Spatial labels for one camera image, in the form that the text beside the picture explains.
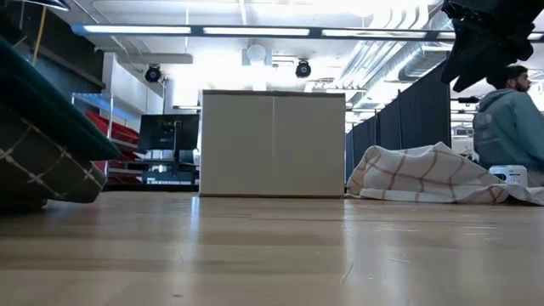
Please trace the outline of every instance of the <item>man's hair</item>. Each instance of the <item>man's hair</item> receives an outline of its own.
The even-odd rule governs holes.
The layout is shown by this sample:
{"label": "man's hair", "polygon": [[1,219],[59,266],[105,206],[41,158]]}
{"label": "man's hair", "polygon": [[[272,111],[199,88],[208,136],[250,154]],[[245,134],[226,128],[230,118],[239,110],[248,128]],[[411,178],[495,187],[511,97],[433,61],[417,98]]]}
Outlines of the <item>man's hair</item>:
{"label": "man's hair", "polygon": [[499,71],[493,74],[493,76],[488,76],[486,81],[497,89],[504,89],[507,86],[508,80],[518,78],[527,71],[527,68],[521,65],[510,65],[501,68]]}

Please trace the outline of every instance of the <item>security camera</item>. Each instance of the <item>security camera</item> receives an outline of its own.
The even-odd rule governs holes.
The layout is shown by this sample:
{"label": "security camera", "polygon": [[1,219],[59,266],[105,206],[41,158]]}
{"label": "security camera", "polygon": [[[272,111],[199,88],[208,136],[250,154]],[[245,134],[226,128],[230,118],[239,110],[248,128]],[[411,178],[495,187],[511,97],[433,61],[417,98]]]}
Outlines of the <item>security camera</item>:
{"label": "security camera", "polygon": [[295,71],[295,74],[298,78],[305,78],[309,77],[309,75],[312,73],[312,67],[309,66],[308,61],[306,59],[301,59],[298,62],[297,70]]}
{"label": "security camera", "polygon": [[147,82],[159,82],[161,77],[161,66],[159,64],[150,64],[150,68],[145,73],[145,80]]}

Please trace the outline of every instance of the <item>beard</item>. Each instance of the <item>beard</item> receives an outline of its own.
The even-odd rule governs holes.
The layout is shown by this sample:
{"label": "beard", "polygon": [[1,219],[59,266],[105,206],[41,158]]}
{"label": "beard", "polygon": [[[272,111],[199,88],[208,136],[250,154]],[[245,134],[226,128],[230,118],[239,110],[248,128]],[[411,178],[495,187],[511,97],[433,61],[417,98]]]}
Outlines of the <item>beard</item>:
{"label": "beard", "polygon": [[529,91],[530,86],[524,86],[519,82],[516,82],[516,90],[522,93],[527,93]]}

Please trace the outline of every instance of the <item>white box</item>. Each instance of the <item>white box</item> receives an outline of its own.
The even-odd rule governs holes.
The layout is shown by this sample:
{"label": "white box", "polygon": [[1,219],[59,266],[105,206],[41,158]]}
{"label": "white box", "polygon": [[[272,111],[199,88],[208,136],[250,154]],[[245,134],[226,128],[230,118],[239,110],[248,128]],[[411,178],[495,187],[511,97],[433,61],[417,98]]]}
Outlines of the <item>white box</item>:
{"label": "white box", "polygon": [[343,195],[343,94],[205,91],[203,196]]}

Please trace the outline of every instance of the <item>ceiling light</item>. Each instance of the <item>ceiling light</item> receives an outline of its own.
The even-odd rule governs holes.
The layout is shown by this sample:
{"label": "ceiling light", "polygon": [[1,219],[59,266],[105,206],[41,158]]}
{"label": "ceiling light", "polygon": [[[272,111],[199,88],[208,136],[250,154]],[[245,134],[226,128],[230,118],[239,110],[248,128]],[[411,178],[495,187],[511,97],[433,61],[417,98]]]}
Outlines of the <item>ceiling light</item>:
{"label": "ceiling light", "polygon": [[375,38],[424,38],[425,31],[387,31],[387,30],[323,30],[326,37],[375,37]]}
{"label": "ceiling light", "polygon": [[345,94],[346,93],[346,91],[343,89],[333,89],[333,88],[327,89],[326,92],[328,94]]}
{"label": "ceiling light", "polygon": [[[544,33],[531,33],[529,34],[528,39],[535,41],[540,40],[544,37]],[[456,33],[454,31],[442,31],[437,36],[438,39],[456,39]]]}
{"label": "ceiling light", "polygon": [[436,37],[438,39],[456,39],[456,33],[454,31],[442,31]]}
{"label": "ceiling light", "polygon": [[254,28],[254,27],[205,27],[209,35],[255,35],[255,36],[307,36],[309,29]]}
{"label": "ceiling light", "polygon": [[70,5],[68,5],[65,0],[13,0],[13,1],[39,4],[39,5],[43,5],[53,9],[60,9],[63,11],[70,10]]}
{"label": "ceiling light", "polygon": [[444,46],[422,46],[423,51],[439,52],[439,51],[451,51],[452,44],[445,44]]}
{"label": "ceiling light", "polygon": [[111,35],[190,34],[190,27],[176,25],[84,25],[89,33]]}
{"label": "ceiling light", "polygon": [[542,37],[544,37],[544,33],[531,33],[529,34],[529,40],[540,40]]}

